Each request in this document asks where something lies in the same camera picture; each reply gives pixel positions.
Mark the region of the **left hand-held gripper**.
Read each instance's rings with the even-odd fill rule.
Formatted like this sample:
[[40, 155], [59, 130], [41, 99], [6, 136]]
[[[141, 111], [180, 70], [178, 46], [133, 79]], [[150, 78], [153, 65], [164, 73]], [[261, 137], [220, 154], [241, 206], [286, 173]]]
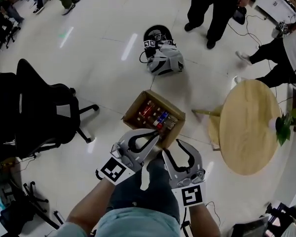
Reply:
[[[139, 147], [136, 141], [148, 138], [146, 143]], [[126, 132], [113, 144], [104, 162], [96, 169], [99, 180], [107, 179], [112, 184], [120, 184], [142, 170], [143, 162], [159, 140], [156, 130], [139, 128]]]

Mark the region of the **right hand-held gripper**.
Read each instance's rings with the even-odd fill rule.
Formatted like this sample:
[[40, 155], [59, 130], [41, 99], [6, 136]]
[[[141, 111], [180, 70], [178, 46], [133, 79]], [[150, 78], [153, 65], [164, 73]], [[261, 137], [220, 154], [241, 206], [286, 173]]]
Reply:
[[181, 207], [192, 207], [204, 203], [205, 170], [202, 157], [191, 144], [176, 139], [178, 146], [188, 155], [188, 167], [177, 166], [169, 150], [163, 150], [162, 156], [170, 176], [172, 192]]

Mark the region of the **brown cardboard box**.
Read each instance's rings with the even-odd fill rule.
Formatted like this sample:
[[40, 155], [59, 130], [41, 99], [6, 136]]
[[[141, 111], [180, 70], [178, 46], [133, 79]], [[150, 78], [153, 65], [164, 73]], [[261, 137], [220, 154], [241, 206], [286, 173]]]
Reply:
[[167, 110], [179, 120], [169, 133], [160, 134], [160, 139], [156, 144], [159, 148], [168, 148], [175, 141], [185, 123], [185, 113], [161, 95], [155, 93], [152, 90], [145, 90], [141, 92], [131, 107], [128, 109], [126, 114], [123, 116], [122, 120], [132, 129], [142, 128], [138, 126], [137, 122], [135, 121], [135, 117], [137, 116], [137, 111], [139, 110], [140, 106], [147, 100], [152, 100], [154, 103]]

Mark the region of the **person's left forearm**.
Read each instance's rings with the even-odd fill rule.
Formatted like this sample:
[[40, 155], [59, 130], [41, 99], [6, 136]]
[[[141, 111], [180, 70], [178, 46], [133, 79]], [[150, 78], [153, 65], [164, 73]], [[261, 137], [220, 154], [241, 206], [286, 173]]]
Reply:
[[115, 185], [104, 178], [71, 210], [66, 221], [90, 234], [105, 214], [114, 190]]

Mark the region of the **person's right forearm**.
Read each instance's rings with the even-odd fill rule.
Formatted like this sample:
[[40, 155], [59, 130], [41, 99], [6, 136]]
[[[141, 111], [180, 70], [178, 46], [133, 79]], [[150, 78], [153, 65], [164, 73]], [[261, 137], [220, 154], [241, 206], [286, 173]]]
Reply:
[[189, 214], [193, 237], [221, 237], [218, 225], [205, 204], [189, 207]]

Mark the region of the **person's dark trouser legs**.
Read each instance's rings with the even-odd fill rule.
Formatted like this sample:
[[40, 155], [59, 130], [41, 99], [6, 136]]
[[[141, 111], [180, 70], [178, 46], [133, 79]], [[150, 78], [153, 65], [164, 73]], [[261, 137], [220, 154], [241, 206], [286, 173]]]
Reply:
[[106, 212], [114, 209], [138, 207], [167, 214], [180, 222], [178, 201], [170, 186], [170, 176], [164, 168], [162, 152], [147, 165], [149, 185], [141, 190], [142, 172], [138, 171], [115, 187]]

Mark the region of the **person's light blue shirt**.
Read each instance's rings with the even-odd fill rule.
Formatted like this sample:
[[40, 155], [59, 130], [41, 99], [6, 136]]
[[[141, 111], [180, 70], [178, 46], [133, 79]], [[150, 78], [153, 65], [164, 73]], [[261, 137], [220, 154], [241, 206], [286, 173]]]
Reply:
[[106, 211], [105, 208], [74, 208], [52, 237], [180, 237], [180, 211], [166, 213], [140, 207]]

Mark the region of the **round wooden table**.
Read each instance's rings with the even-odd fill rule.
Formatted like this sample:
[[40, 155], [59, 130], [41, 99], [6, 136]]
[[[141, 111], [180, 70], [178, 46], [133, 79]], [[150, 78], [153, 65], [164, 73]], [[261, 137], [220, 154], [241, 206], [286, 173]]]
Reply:
[[269, 122], [280, 116], [280, 107], [270, 88], [259, 80], [236, 84], [221, 109], [193, 113], [219, 118], [217, 144], [224, 162], [237, 174], [253, 175], [262, 170], [278, 148]]

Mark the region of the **grey backpack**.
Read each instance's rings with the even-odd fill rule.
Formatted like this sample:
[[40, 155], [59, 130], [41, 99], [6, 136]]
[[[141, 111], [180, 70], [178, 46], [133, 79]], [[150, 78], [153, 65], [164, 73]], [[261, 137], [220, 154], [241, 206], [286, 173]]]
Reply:
[[148, 58], [147, 70], [154, 76], [180, 73], [185, 68], [184, 58], [170, 40], [160, 41], [155, 53]]

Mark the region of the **black office chair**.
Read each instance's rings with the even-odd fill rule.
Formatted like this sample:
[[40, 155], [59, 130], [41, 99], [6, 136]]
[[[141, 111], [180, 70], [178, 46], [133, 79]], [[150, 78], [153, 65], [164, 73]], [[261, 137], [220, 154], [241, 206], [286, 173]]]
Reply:
[[99, 106], [80, 109], [75, 94], [62, 83], [46, 83], [25, 59], [16, 73], [0, 73], [0, 162], [58, 148], [76, 134], [90, 143], [80, 115]]

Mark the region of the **potted green plant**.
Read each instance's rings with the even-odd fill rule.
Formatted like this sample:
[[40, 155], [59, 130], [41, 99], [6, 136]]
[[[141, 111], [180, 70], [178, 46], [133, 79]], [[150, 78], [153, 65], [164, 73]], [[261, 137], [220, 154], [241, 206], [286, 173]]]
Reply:
[[277, 118], [272, 118], [268, 122], [268, 127], [276, 132], [276, 139], [282, 146], [291, 137], [291, 126], [296, 120], [296, 108], [293, 108], [286, 113], [281, 112]]

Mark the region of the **black helmet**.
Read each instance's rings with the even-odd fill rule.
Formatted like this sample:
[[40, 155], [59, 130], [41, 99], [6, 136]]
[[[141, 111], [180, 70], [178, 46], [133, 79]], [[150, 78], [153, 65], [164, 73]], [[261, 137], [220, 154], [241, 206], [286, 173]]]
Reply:
[[154, 40], [156, 48], [159, 48], [163, 44], [173, 45], [173, 38], [169, 29], [163, 25], [154, 25], [147, 29], [144, 34], [145, 40]]

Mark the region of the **black chair base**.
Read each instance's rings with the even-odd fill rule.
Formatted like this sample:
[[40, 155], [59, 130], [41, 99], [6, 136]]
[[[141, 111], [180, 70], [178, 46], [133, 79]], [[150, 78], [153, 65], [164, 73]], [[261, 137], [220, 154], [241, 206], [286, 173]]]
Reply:
[[0, 223], [10, 237], [19, 237], [24, 225], [32, 221], [36, 215], [52, 228], [56, 230], [60, 228], [46, 215], [47, 210], [39, 204], [40, 202], [49, 203], [49, 200], [40, 199], [34, 195], [33, 186], [35, 182], [31, 182], [29, 188], [27, 188], [27, 184], [24, 184], [25, 190], [18, 187], [13, 180], [9, 180], [8, 184], [11, 192], [4, 192], [3, 194], [5, 198], [12, 196], [13, 200], [0, 212]]

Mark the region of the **black floor bag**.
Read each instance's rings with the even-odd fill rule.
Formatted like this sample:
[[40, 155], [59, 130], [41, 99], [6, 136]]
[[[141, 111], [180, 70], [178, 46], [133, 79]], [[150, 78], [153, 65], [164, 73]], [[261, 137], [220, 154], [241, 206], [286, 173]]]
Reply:
[[244, 25], [246, 21], [246, 14], [247, 14], [247, 9], [245, 7], [238, 6], [232, 18], [240, 25]]

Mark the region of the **white cabinet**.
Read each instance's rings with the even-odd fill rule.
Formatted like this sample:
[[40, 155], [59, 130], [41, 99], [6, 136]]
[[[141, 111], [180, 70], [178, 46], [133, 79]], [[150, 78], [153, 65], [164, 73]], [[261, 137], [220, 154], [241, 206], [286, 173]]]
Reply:
[[255, 0], [252, 7], [260, 8], [276, 22], [296, 21], [296, 8], [289, 0]]

